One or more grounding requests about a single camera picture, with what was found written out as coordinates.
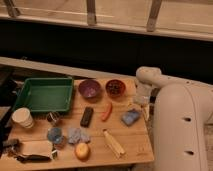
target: food item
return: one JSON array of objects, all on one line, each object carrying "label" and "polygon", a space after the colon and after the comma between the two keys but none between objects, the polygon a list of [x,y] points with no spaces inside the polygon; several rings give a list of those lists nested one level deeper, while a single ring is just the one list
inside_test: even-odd
[{"label": "food item", "polygon": [[88,159],[90,154],[90,148],[86,143],[79,143],[75,147],[75,155],[79,160]]},{"label": "food item", "polygon": [[84,110],[84,114],[82,116],[80,125],[83,127],[89,127],[90,121],[92,119],[92,115],[93,115],[93,108],[86,107]]},{"label": "food item", "polygon": [[123,114],[123,116],[121,117],[121,120],[127,125],[130,126],[132,125],[134,122],[136,122],[138,119],[140,118],[140,113],[135,110],[129,110],[126,113]]},{"label": "food item", "polygon": [[112,135],[110,135],[106,129],[104,129],[103,132],[107,145],[114,152],[116,157],[120,158],[122,155],[124,155],[126,152],[123,149],[123,147],[119,144],[119,142]]},{"label": "food item", "polygon": [[116,79],[109,80],[106,83],[107,94],[112,98],[116,98],[123,95],[125,89],[126,89],[126,86],[124,82],[120,80],[116,80]]},{"label": "food item", "polygon": [[109,102],[106,111],[101,114],[101,120],[106,121],[109,118],[111,112],[112,112],[112,102]]}]

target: wooden table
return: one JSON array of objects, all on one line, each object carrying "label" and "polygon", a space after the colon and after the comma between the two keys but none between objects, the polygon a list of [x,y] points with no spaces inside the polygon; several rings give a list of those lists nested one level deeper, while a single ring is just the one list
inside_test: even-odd
[{"label": "wooden table", "polygon": [[[125,94],[118,99],[110,99],[104,87],[109,79],[98,79],[102,85],[101,97],[96,102],[88,102],[82,98],[77,91],[77,86],[81,80],[76,80],[74,98],[71,110],[66,117],[62,119],[59,127],[62,128],[63,134],[67,136],[69,127],[80,127],[80,119],[84,108],[91,106],[94,108],[93,118],[89,128],[81,128],[91,136],[89,146],[91,155],[86,162],[79,161],[74,155],[74,147],[66,146],[58,151],[58,159],[49,163],[27,163],[21,164],[13,158],[3,155],[0,160],[1,170],[42,170],[42,169],[59,169],[59,168],[76,168],[89,166],[106,166],[151,162],[154,160],[152,147],[147,133],[144,118],[141,117],[134,125],[127,127],[121,122],[122,114],[132,108],[141,110],[136,104],[133,104],[132,97],[135,94],[135,84],[132,79],[122,79],[126,84]],[[106,110],[107,101],[113,104],[113,110],[106,122],[100,120],[100,114]],[[51,143],[46,139],[47,130],[51,125],[42,119],[35,119],[35,126],[31,130],[25,130],[19,125],[14,124],[9,138],[19,138],[22,145],[23,154],[40,154],[51,155]],[[122,158],[116,158],[105,142],[103,129],[108,129],[123,146],[126,154]]]}]

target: green plastic basket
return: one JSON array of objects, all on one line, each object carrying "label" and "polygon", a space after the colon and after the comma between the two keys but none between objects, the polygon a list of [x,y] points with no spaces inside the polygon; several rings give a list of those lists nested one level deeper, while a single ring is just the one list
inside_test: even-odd
[{"label": "green plastic basket", "polygon": [[31,113],[67,113],[70,110],[73,82],[72,78],[28,78],[12,110],[27,107]]}]

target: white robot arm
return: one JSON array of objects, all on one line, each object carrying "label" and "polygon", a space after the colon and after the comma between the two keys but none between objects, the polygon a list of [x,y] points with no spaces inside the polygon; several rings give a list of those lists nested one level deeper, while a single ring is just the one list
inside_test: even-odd
[{"label": "white robot arm", "polygon": [[213,86],[158,68],[141,67],[136,77],[141,104],[153,85],[162,88],[154,106],[155,171],[208,171],[203,125],[213,123]]}]

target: black object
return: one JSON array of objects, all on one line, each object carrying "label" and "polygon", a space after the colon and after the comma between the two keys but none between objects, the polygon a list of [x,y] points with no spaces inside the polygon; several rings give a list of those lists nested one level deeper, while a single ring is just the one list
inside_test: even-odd
[{"label": "black object", "polygon": [[19,146],[19,145],[20,145],[19,139],[10,139],[10,140],[3,141],[3,148]]},{"label": "black object", "polygon": [[24,155],[24,156],[17,156],[16,159],[20,161],[21,163],[26,162],[49,162],[51,161],[51,158],[48,156],[42,156],[37,154],[32,155]]},{"label": "black object", "polygon": [[81,123],[80,125],[83,127],[88,127],[90,124],[90,120],[93,115],[93,108],[92,107],[86,107],[84,110],[84,114],[81,118]]},{"label": "black object", "polygon": [[17,84],[11,79],[13,70],[8,67],[0,68],[0,106],[11,106],[17,95],[13,93]]}]

